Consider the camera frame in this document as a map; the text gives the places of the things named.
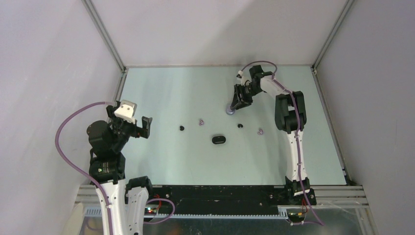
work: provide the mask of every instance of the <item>black oval object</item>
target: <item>black oval object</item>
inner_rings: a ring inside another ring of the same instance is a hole
[[[215,136],[212,138],[212,143],[214,144],[223,144],[226,142],[226,138],[224,136]]]

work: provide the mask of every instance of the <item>light blue tabletop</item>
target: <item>light blue tabletop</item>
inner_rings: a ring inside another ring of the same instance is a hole
[[[265,93],[235,115],[225,113],[240,67],[132,68],[121,99],[138,105],[135,118],[152,117],[149,139],[130,138],[123,149],[127,179],[147,175],[155,185],[283,185],[275,104]],[[272,67],[263,67],[273,71]],[[307,66],[278,67],[278,80],[304,93],[303,150],[312,185],[344,185],[316,85]],[[258,129],[264,134],[258,135]],[[226,143],[214,145],[214,135]]]

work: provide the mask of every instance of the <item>aluminum frame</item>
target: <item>aluminum frame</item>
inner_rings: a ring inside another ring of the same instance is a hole
[[[119,69],[121,72],[125,72],[125,65],[121,60],[121,57],[111,40],[111,37],[105,28],[104,23],[101,20],[101,17],[99,16],[94,4],[91,0],[82,0],[82,3],[84,4],[86,10],[88,11],[88,14],[91,17],[92,22],[96,26],[96,29],[98,30],[99,34],[102,37],[102,40],[104,41],[105,45],[107,46],[108,50],[110,51],[111,55],[113,56],[115,62],[117,63]]]
[[[340,165],[342,166],[342,170],[343,170],[344,175],[346,177],[346,182],[349,183],[352,180],[352,176],[350,175],[350,173],[347,170],[346,161],[345,161],[344,156],[342,154],[342,151],[341,151],[341,148],[340,148],[340,145],[339,145],[339,141],[337,139],[337,135],[336,135],[336,132],[334,130],[333,122],[331,121],[330,112],[329,112],[329,109],[328,109],[328,106],[327,106],[327,102],[324,98],[324,93],[323,93],[323,90],[321,88],[319,78],[317,77],[317,71],[313,67],[311,67],[311,73],[313,74],[314,83],[316,84],[317,92],[318,92],[319,97],[320,97],[320,102],[322,103],[322,106],[323,106],[324,115],[325,115],[325,118],[327,120],[328,128],[330,129],[331,137],[332,137],[333,142],[334,142],[334,147],[336,148],[337,156],[339,157]]]
[[[91,20],[95,24],[99,34],[101,35],[105,45],[107,46],[108,50],[110,51],[111,55],[113,56],[115,62],[117,63],[118,67],[121,70],[121,76],[119,79],[119,83],[117,85],[114,100],[119,100],[122,95],[122,90],[124,88],[124,84],[126,81],[128,68],[135,68],[135,66],[126,67],[122,62],[122,59],[112,42],[108,31],[105,28],[104,23],[102,22],[92,0],[82,0],[86,10],[88,11]],[[324,114],[327,119],[327,123],[329,125],[330,133],[333,138],[333,142],[335,144],[335,148],[342,165],[343,171],[345,172],[345,176],[347,179],[351,179],[351,176],[347,172],[345,166],[345,160],[340,150],[340,146],[337,140],[336,133],[333,128],[333,124],[331,122],[330,114],[328,111],[328,107],[326,105],[326,101],[324,99],[324,95],[322,92],[322,88],[318,81],[317,71],[318,65],[320,64],[324,54],[326,53],[328,47],[332,43],[332,40],[336,33],[338,32],[339,28],[341,27],[345,17],[349,13],[350,9],[352,8],[355,0],[347,0],[345,3],[338,19],[336,20],[333,28],[330,31],[322,49],[320,50],[315,62],[311,66],[311,71],[314,77],[314,81],[317,87],[317,91],[320,96],[320,100],[323,106]],[[366,195],[363,191],[362,186],[312,186],[316,193],[317,205],[314,206],[317,209],[355,209],[356,216],[359,218],[360,226],[362,233],[366,234],[378,234],[376,229],[375,223],[373,221],[369,204],[366,199]],[[86,206],[99,206],[98,196],[95,192],[95,186],[92,185],[81,185],[78,191],[78,195],[75,200],[75,204],[83,203]],[[279,209],[299,209],[301,206],[278,206]]]
[[[336,22],[333,25],[333,28],[331,29],[330,33],[328,34],[327,39],[325,40],[323,47],[321,48],[319,54],[317,55],[316,60],[313,63],[313,68],[317,68],[323,59],[323,56],[325,52],[327,51],[328,47],[330,46],[331,42],[334,39],[334,36],[336,36],[337,32],[339,31],[340,26],[342,26],[343,21],[345,20],[346,16],[348,15],[350,9],[352,8],[353,4],[355,3],[355,0],[347,0],[345,5],[343,6],[342,11],[340,12],[339,17],[337,18]]]

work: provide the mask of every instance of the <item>purple cable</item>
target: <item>purple cable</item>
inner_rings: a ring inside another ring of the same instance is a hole
[[[168,199],[164,199],[164,198],[153,198],[151,200],[148,200],[147,203],[156,202],[156,201],[164,201],[164,202],[170,203],[171,206],[173,207],[172,212],[168,215],[168,217],[166,217],[166,218],[164,218],[160,221],[157,221],[157,222],[144,222],[144,224],[160,224],[160,223],[165,222],[166,220],[170,219],[173,216],[174,211],[176,210],[176,207],[174,206],[174,203],[172,201],[170,201]]]
[[[273,72],[273,74],[272,74],[272,76],[271,76],[271,78],[272,78],[272,80],[273,80],[273,82],[274,83],[276,83],[277,84],[277,86],[279,86],[281,89],[283,89],[285,92],[287,92],[289,95],[290,95],[290,97],[291,97],[291,100],[292,100],[292,102],[293,102],[293,106],[294,106],[294,110],[295,110],[295,112],[296,112],[296,118],[297,118],[297,130],[296,130],[296,135],[295,135],[295,137],[296,137],[296,142],[297,142],[297,151],[298,151],[298,171],[299,171],[299,178],[300,178],[300,185],[301,185],[301,189],[302,189],[302,193],[304,194],[304,198],[305,198],[305,200],[306,200],[306,202],[307,202],[307,205],[310,207],[310,210],[311,210],[311,212],[313,213],[313,215],[315,216],[315,218],[318,220],[318,222],[314,222],[314,221],[306,221],[306,222],[304,222],[304,224],[305,223],[313,223],[313,224],[319,224],[319,225],[321,225],[321,226],[324,226],[324,223],[322,222],[322,220],[316,215],[316,212],[314,211],[314,209],[313,209],[313,207],[311,206],[311,203],[310,203],[310,201],[308,200],[308,197],[307,197],[307,194],[305,193],[305,188],[304,188],[304,184],[302,183],[302,180],[301,180],[301,150],[300,150],[300,141],[299,141],[299,139],[298,139],[298,132],[300,131],[300,125],[301,125],[301,121],[300,121],[300,115],[299,115],[299,111],[298,111],[298,108],[297,108],[297,105],[296,105],[296,100],[295,100],[295,98],[294,98],[294,95],[293,95],[293,93],[289,90],[289,89],[287,89],[287,88],[285,88],[285,86],[283,86],[281,83],[279,83],[276,79],[275,79],[275,73],[276,73],[276,71],[277,71],[277,66],[276,66],[276,64],[274,64],[274,63],[272,63],[272,62],[270,62],[270,61],[265,61],[265,60],[259,60],[259,61],[254,61],[254,62],[251,62],[251,63],[249,63],[249,64],[247,64],[243,69],[242,69],[242,71],[246,68],[246,67],[248,67],[249,65],[251,65],[251,64],[254,64],[254,63],[267,63],[267,64],[271,64],[271,65],[273,65],[274,67],[275,67],[275,71]]]
[[[90,105],[87,105],[85,107],[83,107],[82,109],[76,111],[75,113],[73,113],[72,115],[70,115],[68,118],[66,118],[64,120],[64,122],[62,122],[62,124],[59,126],[58,131],[56,132],[56,136],[55,136],[55,146],[56,149],[58,150],[59,155],[61,155],[62,159],[68,163],[72,168],[74,168],[75,170],[77,170],[79,173],[83,174],[85,177],[87,177],[89,180],[91,180],[101,191],[102,195],[104,196],[104,200],[105,200],[105,204],[107,205],[107,213],[108,213],[108,226],[110,229],[110,235],[113,235],[113,223],[112,223],[112,218],[111,218],[111,209],[109,208],[110,202],[108,200],[108,196],[105,193],[104,188],[101,186],[101,184],[98,183],[97,180],[95,180],[92,176],[90,176],[88,173],[84,172],[82,169],[80,169],[79,167],[75,166],[75,164],[73,164],[66,156],[65,154],[62,152],[62,149],[59,145],[59,136],[61,135],[62,129],[64,128],[64,126],[76,115],[80,114],[81,112],[83,112],[84,110],[87,110],[93,106],[96,105],[110,105],[110,104],[114,104],[113,102],[97,102],[97,103],[93,103]]]

